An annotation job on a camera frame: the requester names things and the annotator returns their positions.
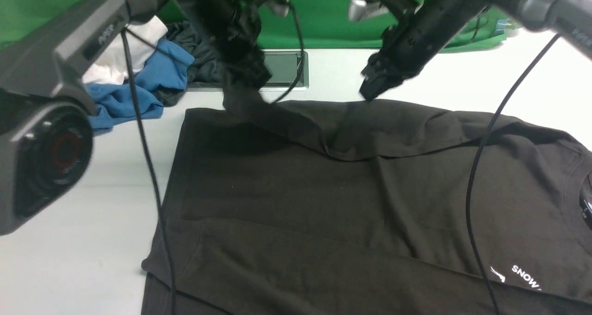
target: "pile of clothes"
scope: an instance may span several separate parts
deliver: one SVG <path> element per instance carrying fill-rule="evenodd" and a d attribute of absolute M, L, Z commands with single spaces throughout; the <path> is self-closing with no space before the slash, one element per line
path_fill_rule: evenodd
<path fill-rule="evenodd" d="M 161 117 L 163 109 L 176 105 L 191 83 L 220 83 L 214 51 L 188 22 L 165 25 L 154 17 L 129 30 L 161 51 L 128 37 L 142 119 Z M 117 37 L 82 77 L 97 104 L 97 115 L 89 117 L 95 133 L 136 118 L 128 79 L 123 41 Z"/>

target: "white table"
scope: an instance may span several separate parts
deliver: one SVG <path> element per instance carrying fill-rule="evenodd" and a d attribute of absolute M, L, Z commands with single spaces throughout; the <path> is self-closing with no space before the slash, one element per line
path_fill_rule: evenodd
<path fill-rule="evenodd" d="M 493 112 L 551 35 L 520 33 L 502 48 L 439 55 L 382 97 Z M 310 88 L 298 100 L 360 100 L 370 50 L 309 50 Z M 222 108 L 220 92 L 188 92 L 146 121 L 161 192 L 187 108 Z M 592 148 L 592 62 L 560 41 L 510 100 L 505 114 L 570 132 Z M 139 315 L 156 210 L 135 123 L 95 140 L 91 165 L 70 193 L 0 237 L 0 312 L 6 315 Z"/>

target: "black t-shirt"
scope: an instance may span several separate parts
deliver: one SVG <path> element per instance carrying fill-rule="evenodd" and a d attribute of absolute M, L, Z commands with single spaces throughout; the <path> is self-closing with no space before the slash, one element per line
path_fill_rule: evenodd
<path fill-rule="evenodd" d="M 167 189 L 187 309 L 492 312 L 465 223 L 468 174 L 490 114 L 232 97 L 226 107 L 240 118 L 187 112 Z M 591 172 L 592 155 L 565 132 L 497 122 L 472 222 L 503 313 L 592 313 L 582 206 L 592 201 Z M 166 283 L 159 237 L 142 266 Z M 147 288 L 143 313 L 162 311 L 162 300 Z"/>

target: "green cloth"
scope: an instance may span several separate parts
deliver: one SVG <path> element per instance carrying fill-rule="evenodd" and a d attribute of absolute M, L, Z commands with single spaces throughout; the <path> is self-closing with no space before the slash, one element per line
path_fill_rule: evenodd
<path fill-rule="evenodd" d="M 45 24 L 79 0 L 0 0 L 0 45 L 18 41 Z M 384 15 L 364 22 L 347 20 L 349 0 L 292 0 L 302 26 L 307 48 L 376 48 L 381 45 L 382 31 L 396 24 L 393 16 Z M 278 18 L 267 9 L 261 11 L 263 30 L 259 42 L 264 48 L 298 48 L 292 18 Z M 184 16 L 174 3 L 159 13 L 164 22 L 182 20 Z M 446 51 L 471 51 L 495 47 L 505 39 L 496 35 L 497 20 L 505 15 L 491 10 L 482 15 L 476 34 L 476 20 L 470 23 Z"/>

